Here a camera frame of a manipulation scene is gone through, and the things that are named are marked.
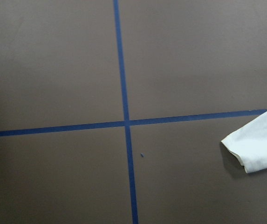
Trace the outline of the cream long-sleeve t-shirt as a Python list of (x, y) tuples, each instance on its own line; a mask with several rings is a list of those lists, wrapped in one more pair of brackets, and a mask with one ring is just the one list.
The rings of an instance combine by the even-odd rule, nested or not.
[(226, 136), (221, 143), (247, 174), (267, 169), (267, 112)]

